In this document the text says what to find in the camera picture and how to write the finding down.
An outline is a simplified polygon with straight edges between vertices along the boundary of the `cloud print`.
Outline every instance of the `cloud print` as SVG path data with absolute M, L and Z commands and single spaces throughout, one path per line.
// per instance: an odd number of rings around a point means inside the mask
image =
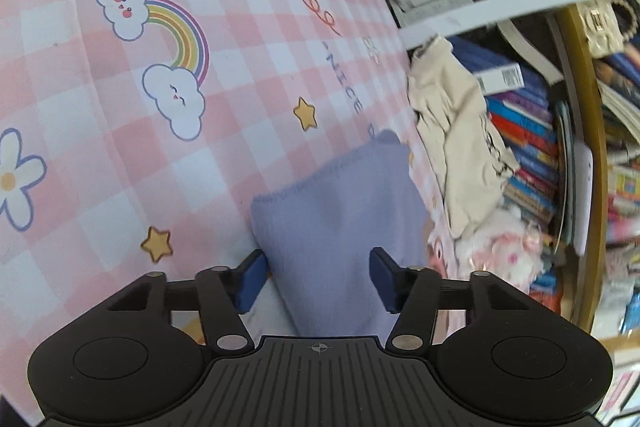
M 113 31 L 124 41 L 134 41 L 142 35 L 149 17 L 145 0 L 97 0 L 104 16 L 113 23 Z
M 169 120 L 175 136 L 193 140 L 200 134 L 204 97 L 191 71 L 154 64 L 142 75 L 142 86 L 156 100 L 158 111 Z

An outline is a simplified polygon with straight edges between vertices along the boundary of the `folded purple fabric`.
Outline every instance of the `folded purple fabric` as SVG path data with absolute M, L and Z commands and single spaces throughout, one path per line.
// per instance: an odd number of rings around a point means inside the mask
M 427 210 L 409 177 L 409 149 L 391 131 L 309 178 L 251 205 L 252 229 L 298 333 L 377 335 L 389 315 L 369 278 L 369 251 L 401 266 L 426 265 Z

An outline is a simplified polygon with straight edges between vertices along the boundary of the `rainbow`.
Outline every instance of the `rainbow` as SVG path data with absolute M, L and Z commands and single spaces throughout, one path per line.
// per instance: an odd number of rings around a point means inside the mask
M 184 8 L 169 0 L 145 0 L 149 10 L 148 23 L 167 28 L 178 44 L 178 55 L 172 68 L 191 71 L 198 87 L 209 70 L 209 46 L 204 32 L 196 20 Z

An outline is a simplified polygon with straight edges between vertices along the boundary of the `pink and white checkered surface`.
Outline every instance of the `pink and white checkered surface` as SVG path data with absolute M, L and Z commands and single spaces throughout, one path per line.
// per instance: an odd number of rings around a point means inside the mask
M 190 279 L 235 266 L 255 247 L 255 194 L 373 130 L 410 144 L 433 239 L 455 266 L 384 0 L 169 1 L 191 19 L 152 24 L 150 12 L 141 24 L 135 0 L 132 16 L 126 0 L 0 2 L 0 392 L 31 422 L 40 412 L 26 366 L 38 343 L 149 270 Z M 174 62 L 188 21 L 209 50 L 199 83 L 203 49 L 183 69 Z M 152 64 L 170 68 L 153 76 Z M 176 96 L 162 98 L 163 82 Z M 316 127 L 294 114 L 300 98 Z M 149 227 L 171 233 L 174 254 L 157 264 L 140 248 Z M 256 337 L 292 333 L 273 285 L 245 320 Z

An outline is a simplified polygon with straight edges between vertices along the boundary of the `pink plush toy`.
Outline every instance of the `pink plush toy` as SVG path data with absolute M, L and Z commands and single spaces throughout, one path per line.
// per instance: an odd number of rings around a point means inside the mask
M 529 285 L 542 272 L 542 234 L 526 226 L 510 211 L 498 208 L 468 239 L 456 241 L 460 279 L 486 270 L 528 293 Z

